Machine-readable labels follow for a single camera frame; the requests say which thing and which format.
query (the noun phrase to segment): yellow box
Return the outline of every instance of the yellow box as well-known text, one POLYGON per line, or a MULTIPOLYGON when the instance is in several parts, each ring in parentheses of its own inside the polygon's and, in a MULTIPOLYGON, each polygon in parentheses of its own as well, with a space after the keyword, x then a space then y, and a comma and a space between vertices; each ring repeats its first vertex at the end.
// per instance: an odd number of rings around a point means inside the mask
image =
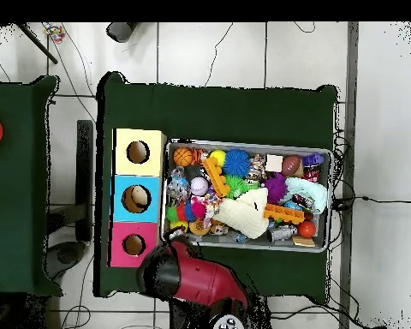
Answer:
POLYGON ((114 173, 161 176, 166 136, 159 130, 113 129, 114 173))

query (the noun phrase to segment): dark green table cover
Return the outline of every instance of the dark green table cover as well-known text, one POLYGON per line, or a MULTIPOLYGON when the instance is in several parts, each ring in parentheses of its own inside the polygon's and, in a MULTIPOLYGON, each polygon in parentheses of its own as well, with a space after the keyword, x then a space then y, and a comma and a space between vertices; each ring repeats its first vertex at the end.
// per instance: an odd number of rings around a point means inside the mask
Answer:
MULTIPOLYGON (((234 89, 126 84, 117 72, 98 85, 94 293, 139 291, 135 269, 107 267, 113 128, 156 129, 169 138, 332 150, 337 90, 234 89)), ((263 296, 306 295, 325 302, 326 255, 239 248, 202 248, 231 266, 263 296)))
POLYGON ((0 83, 0 292, 60 296, 43 269, 46 233, 46 104, 54 76, 0 83))

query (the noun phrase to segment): blue spiky ball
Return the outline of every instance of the blue spiky ball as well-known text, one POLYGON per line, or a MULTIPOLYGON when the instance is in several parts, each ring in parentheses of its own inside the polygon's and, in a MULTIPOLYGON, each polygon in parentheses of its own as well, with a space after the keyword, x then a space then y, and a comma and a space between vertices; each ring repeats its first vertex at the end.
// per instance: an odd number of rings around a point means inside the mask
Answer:
POLYGON ((250 159, 243 150, 230 150, 225 156, 223 171, 231 176, 245 177, 250 170, 250 159))

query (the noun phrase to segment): stacked cubes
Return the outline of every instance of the stacked cubes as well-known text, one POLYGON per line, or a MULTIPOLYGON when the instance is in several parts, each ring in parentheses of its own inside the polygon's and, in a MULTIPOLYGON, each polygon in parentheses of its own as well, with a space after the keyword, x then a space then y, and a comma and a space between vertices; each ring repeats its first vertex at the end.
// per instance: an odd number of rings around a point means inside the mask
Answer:
POLYGON ((161 131, 113 129, 108 266, 138 267, 158 243, 165 142, 161 131))

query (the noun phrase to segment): pink box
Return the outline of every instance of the pink box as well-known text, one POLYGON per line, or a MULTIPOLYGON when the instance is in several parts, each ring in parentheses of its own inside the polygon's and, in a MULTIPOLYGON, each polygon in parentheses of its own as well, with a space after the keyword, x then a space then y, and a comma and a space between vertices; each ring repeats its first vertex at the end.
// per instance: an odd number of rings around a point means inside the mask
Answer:
POLYGON ((150 222, 114 222, 111 238, 110 267, 139 267, 143 259, 156 246, 158 224, 150 222), (136 256, 127 254, 123 249, 123 240, 129 235, 138 235, 145 241, 144 251, 136 256))

